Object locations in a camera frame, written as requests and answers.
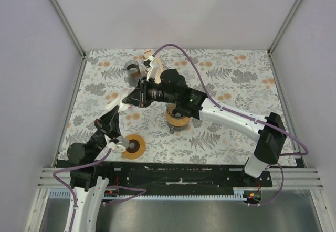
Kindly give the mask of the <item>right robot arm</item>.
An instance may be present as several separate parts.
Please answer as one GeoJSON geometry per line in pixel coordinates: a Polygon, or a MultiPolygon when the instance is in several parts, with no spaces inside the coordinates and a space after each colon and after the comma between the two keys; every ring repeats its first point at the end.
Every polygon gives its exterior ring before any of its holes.
{"type": "Polygon", "coordinates": [[[187,86],[185,78],[175,69],[161,73],[160,83],[154,78],[142,77],[136,88],[122,102],[146,108],[152,102],[172,103],[174,113],[183,117],[207,120],[240,132],[257,143],[256,148],[240,174],[241,182],[254,186],[269,165],[277,164],[287,138],[281,117],[250,114],[214,101],[205,92],[187,86]]]}

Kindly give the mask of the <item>glass carafe brown band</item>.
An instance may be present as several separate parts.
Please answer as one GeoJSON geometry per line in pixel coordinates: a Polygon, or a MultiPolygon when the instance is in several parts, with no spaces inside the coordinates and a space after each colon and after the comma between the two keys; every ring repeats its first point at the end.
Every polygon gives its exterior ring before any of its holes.
{"type": "Polygon", "coordinates": [[[135,87],[140,78],[144,76],[140,69],[139,63],[136,60],[129,60],[125,63],[124,68],[127,72],[127,83],[135,87]]]}

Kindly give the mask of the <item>ribbed glass dripper cone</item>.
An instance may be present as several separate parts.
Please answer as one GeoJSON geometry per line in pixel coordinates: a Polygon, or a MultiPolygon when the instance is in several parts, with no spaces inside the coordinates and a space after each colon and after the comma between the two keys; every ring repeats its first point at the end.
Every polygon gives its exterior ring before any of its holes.
{"type": "Polygon", "coordinates": [[[191,118],[190,117],[186,117],[184,115],[182,115],[181,113],[179,113],[177,110],[176,110],[176,104],[173,104],[173,103],[168,103],[166,105],[166,108],[165,108],[165,117],[166,119],[173,119],[173,120],[190,120],[191,118]]]}

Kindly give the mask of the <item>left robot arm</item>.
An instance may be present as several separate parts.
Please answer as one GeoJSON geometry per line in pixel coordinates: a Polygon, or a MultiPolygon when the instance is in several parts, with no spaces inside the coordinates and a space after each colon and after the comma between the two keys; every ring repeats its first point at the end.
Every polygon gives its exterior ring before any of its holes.
{"type": "Polygon", "coordinates": [[[73,191],[65,231],[95,231],[103,193],[116,180],[111,162],[97,160],[107,142],[115,144],[121,136],[119,106],[95,119],[97,130],[86,143],[69,146],[68,161],[76,169],[70,170],[73,191]]]}

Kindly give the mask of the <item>white paper coffee filter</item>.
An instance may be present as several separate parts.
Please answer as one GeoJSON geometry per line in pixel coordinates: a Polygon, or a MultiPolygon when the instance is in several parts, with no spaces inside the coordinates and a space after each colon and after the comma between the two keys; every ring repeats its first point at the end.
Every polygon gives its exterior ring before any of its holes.
{"type": "Polygon", "coordinates": [[[134,112],[134,107],[128,104],[125,104],[122,102],[122,100],[129,95],[133,90],[132,89],[126,89],[123,90],[115,99],[112,99],[112,101],[110,103],[108,103],[105,106],[105,110],[106,111],[110,111],[112,110],[115,106],[119,106],[119,113],[121,112],[134,112]]]}

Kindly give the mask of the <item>glass coffee server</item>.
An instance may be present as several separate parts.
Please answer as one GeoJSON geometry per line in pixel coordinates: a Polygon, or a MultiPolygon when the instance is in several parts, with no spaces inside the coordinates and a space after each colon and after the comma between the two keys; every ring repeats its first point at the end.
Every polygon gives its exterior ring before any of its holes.
{"type": "Polygon", "coordinates": [[[188,124],[185,124],[183,126],[175,126],[170,123],[167,123],[167,126],[169,127],[169,134],[174,134],[175,132],[185,131],[188,127],[188,124]]]}

